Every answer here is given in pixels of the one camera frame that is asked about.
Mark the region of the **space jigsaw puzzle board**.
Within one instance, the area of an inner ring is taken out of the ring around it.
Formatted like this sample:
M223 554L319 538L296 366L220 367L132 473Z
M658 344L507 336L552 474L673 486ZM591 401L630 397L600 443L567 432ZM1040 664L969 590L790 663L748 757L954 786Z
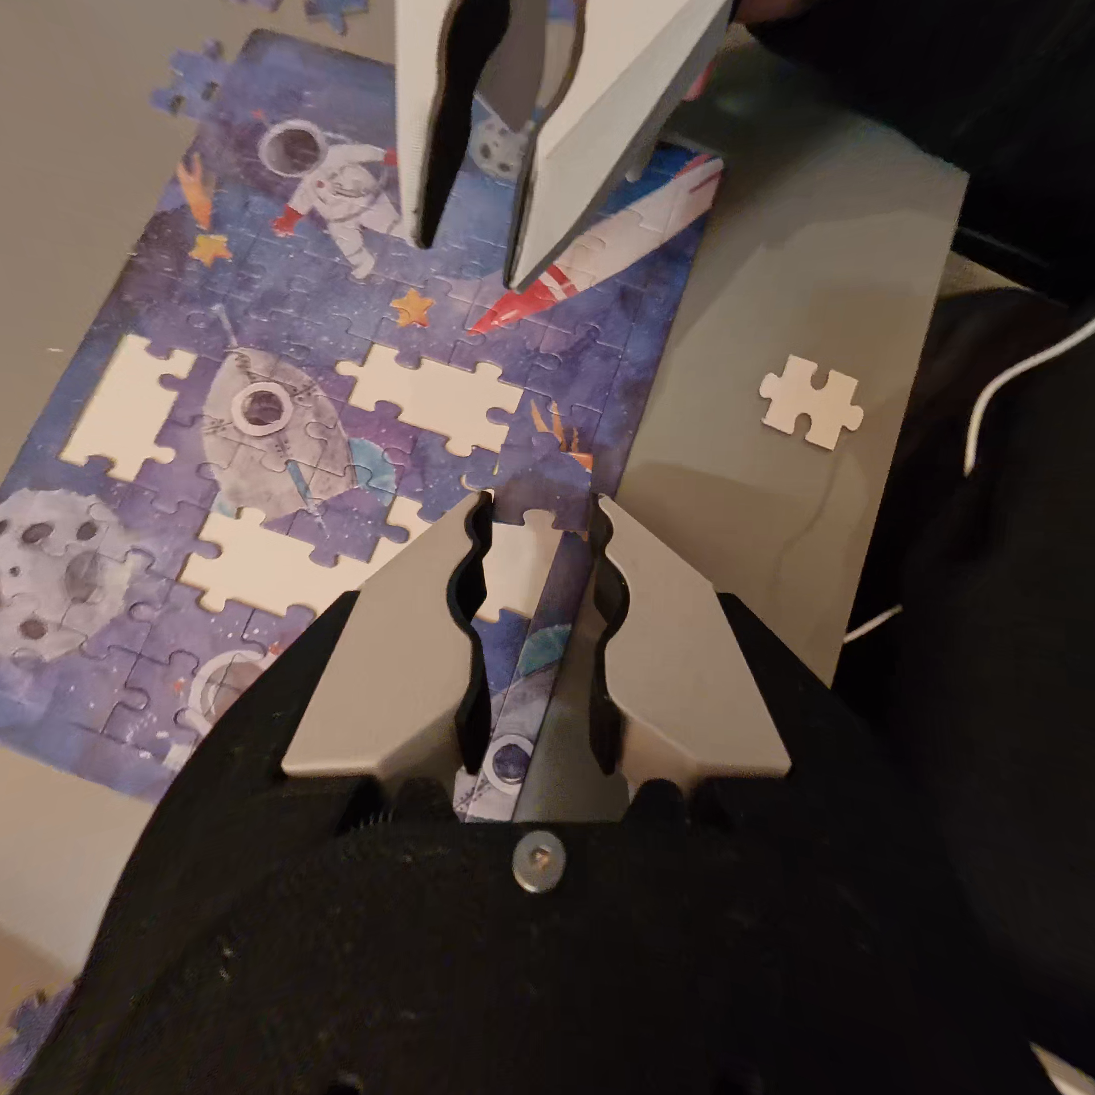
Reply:
M721 160L661 144L527 292L514 185L469 152L430 250L399 209L392 67L256 31L3 482L3 744L158 799L342 591L489 490L509 820Z

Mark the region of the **white puzzle piece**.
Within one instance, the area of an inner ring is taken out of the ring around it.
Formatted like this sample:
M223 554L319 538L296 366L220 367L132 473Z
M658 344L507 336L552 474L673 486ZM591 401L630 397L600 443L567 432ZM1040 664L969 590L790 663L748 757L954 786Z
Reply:
M781 374L764 375L759 395L768 408L761 422L782 434L794 434L799 418L806 417L810 422L804 440L833 451L844 431L860 427L864 409L855 402L854 376L829 370L825 383L816 387L816 374L816 362L790 354Z

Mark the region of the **group of loose puzzle pieces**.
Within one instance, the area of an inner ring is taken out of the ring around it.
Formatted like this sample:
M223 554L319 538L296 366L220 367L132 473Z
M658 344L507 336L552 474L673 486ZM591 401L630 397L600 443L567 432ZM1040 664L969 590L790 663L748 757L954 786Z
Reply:
M3 473L260 30L392 56L392 5L3 2ZM52 1002L150 806L3 743L3 1046Z

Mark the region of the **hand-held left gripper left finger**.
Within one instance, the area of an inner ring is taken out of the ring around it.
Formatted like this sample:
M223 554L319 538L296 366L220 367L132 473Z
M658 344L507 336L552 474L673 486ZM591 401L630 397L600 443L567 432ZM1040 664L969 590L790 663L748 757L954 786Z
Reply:
M494 498L477 491L368 577L283 756L290 776L370 775L392 795L480 771L492 705L473 619Z

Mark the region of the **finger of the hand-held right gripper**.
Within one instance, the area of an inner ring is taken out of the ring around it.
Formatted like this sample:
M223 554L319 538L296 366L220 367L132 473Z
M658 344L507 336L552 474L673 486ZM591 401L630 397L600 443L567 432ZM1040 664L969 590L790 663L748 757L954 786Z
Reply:
M426 250L471 138L472 100L492 54L490 1L395 5L395 126L407 234Z
M649 149L731 1L510 2L477 84L477 166L515 186L503 284L527 289Z

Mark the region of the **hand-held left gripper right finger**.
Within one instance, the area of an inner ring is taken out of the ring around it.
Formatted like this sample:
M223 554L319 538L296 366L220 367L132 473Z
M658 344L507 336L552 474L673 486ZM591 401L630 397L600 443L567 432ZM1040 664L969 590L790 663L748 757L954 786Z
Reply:
M684 795L711 778L786 775L789 752L714 585L606 495L591 543L605 623L588 709L600 769Z

